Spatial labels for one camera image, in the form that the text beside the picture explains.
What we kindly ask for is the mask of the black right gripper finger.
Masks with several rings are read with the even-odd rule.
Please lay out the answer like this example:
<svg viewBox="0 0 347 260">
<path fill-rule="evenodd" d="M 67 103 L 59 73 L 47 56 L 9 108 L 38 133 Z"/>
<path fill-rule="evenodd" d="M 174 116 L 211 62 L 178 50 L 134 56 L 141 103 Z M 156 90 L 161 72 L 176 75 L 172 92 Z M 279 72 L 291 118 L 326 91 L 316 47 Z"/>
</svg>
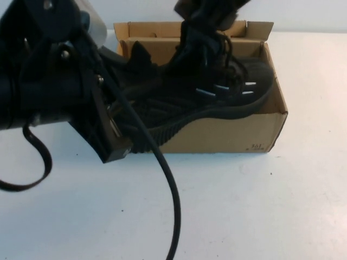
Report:
<svg viewBox="0 0 347 260">
<path fill-rule="evenodd" d="M 238 10 L 218 10 L 216 13 L 216 29 L 228 30 L 238 17 Z"/>
<path fill-rule="evenodd" d="M 175 12 L 187 20 L 199 7 L 199 0 L 179 0 L 175 5 Z"/>
</svg>

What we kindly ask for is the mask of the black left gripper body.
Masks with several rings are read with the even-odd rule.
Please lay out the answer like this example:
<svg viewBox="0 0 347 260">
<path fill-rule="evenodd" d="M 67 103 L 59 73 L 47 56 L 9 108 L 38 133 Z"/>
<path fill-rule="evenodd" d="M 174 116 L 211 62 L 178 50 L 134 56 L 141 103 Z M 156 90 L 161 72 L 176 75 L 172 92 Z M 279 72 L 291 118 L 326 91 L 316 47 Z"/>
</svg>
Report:
<svg viewBox="0 0 347 260">
<path fill-rule="evenodd" d="M 71 121 L 91 104 L 100 75 L 70 42 L 24 41 L 24 126 Z"/>
</svg>

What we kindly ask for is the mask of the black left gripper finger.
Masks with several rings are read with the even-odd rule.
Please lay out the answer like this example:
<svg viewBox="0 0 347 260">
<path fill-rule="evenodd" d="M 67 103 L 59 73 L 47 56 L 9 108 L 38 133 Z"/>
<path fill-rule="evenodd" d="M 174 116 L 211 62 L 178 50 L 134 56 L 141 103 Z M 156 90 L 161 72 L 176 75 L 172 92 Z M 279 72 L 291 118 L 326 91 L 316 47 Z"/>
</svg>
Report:
<svg viewBox="0 0 347 260">
<path fill-rule="evenodd" d="M 99 56 L 106 64 L 116 68 L 123 68 L 128 63 L 127 58 L 113 52 L 105 46 L 99 48 Z"/>
<path fill-rule="evenodd" d="M 69 123 L 94 149 L 103 163 L 125 158 L 132 148 L 130 139 L 122 136 L 110 118 L 101 89 L 91 86 L 87 104 L 79 107 Z"/>
</svg>

